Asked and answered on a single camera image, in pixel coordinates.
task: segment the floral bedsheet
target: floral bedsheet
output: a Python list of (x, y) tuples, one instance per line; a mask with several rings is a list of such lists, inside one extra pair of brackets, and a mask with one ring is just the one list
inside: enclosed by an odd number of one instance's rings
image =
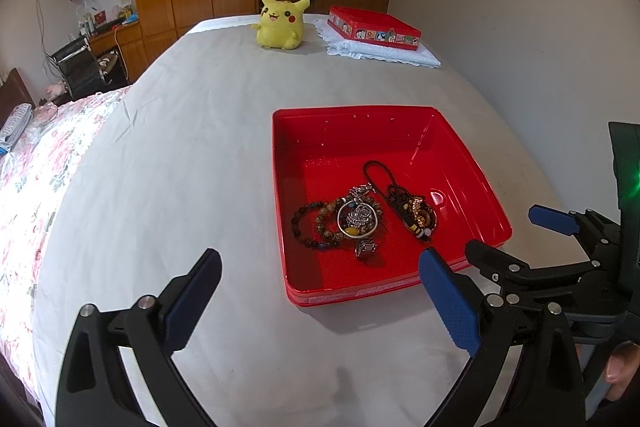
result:
[(49, 232), (82, 156), (127, 89), (36, 108), (0, 156), (0, 353), (34, 397), (31, 324)]

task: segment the pikachu plush toy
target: pikachu plush toy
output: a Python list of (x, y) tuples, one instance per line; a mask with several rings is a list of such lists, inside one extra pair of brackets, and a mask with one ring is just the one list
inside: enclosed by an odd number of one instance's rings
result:
[(260, 14), (260, 24), (253, 24), (258, 30), (256, 40), (265, 48), (294, 50), (302, 42), (305, 27), (302, 13), (309, 8), (309, 0), (298, 2), (262, 0), (264, 8)]

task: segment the closed red box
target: closed red box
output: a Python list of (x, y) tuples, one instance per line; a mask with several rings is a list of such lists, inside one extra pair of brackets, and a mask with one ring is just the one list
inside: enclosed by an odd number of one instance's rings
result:
[(328, 23), (346, 39), (403, 50), (416, 51), (422, 35), (386, 13), (345, 6), (331, 6)]
[[(378, 194), (382, 225), (372, 236), (373, 257), (355, 258), (354, 242), (310, 250), (293, 236), (293, 213), (311, 201), (329, 201), (365, 182), (362, 166), (378, 160), (398, 184), (426, 197), (436, 213), (431, 241), (420, 241)], [(386, 189), (379, 170), (370, 173)], [(459, 270), (465, 245), (479, 239), (499, 247), (511, 225), (487, 179), (462, 140), (433, 107), (363, 105), (281, 109), (273, 113), (273, 178), (285, 288), (297, 306), (316, 306), (386, 293), (420, 282), (418, 257), (434, 247)], [(316, 239), (313, 217), (300, 220)]]

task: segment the white tablecloth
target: white tablecloth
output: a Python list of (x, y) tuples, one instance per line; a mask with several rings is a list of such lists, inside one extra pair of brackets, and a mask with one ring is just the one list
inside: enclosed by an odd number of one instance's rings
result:
[[(116, 108), (56, 218), (34, 324), (49, 422), (80, 306), (122, 309), (158, 294), (207, 247), (223, 257), (222, 282), (174, 360), (220, 427), (427, 421), (467, 357), (423, 288), (311, 309), (293, 306), (284, 293), (271, 114), (352, 104), (437, 107), (511, 220), (506, 249), (533, 266), (584, 259), (572, 239), (528, 223), (533, 203), (558, 206), (558, 200), (506, 124), (446, 63), (430, 70), (329, 57), (310, 26), (293, 52), (261, 49), (248, 26), (188, 34)], [(130, 353), (126, 362), (143, 410), (162, 425)], [(498, 405), (496, 396), (485, 418)]]

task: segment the wall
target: wall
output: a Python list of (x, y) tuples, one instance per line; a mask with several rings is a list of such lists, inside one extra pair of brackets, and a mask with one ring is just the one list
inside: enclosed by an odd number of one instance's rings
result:
[(568, 208), (617, 219), (610, 120), (640, 122), (638, 0), (390, 0), (518, 134)]
[[(90, 0), (107, 19), (114, 5), (122, 0)], [(82, 0), (40, 0), (44, 20), (44, 49), (52, 54), (78, 36), (76, 9)], [(58, 79), (44, 66), (36, 17), (36, 0), (0, 0), (0, 72), (17, 68), (34, 101)]]

